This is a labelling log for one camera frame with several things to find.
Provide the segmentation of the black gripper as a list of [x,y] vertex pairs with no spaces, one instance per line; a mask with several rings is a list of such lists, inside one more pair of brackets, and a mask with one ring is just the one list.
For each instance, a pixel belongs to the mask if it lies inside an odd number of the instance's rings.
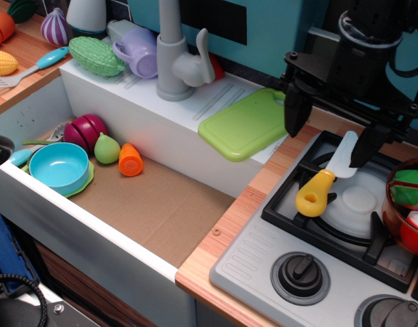
[[418,119],[418,105],[392,85],[384,69],[302,52],[288,52],[284,60],[280,87],[286,95],[286,131],[294,138],[313,106],[364,126],[351,153],[351,168],[363,167],[385,141],[403,140]]

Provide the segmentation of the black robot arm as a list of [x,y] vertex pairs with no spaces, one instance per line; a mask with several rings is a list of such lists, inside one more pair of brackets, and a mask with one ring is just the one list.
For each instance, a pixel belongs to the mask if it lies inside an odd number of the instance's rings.
[[331,57],[302,52],[284,56],[280,78],[285,128],[295,137],[313,106],[362,124],[364,130],[350,155],[350,166],[364,166],[385,143],[401,142],[418,119],[418,104],[388,79],[418,75],[395,66],[404,33],[418,32],[418,1],[352,1],[338,21],[338,42]]

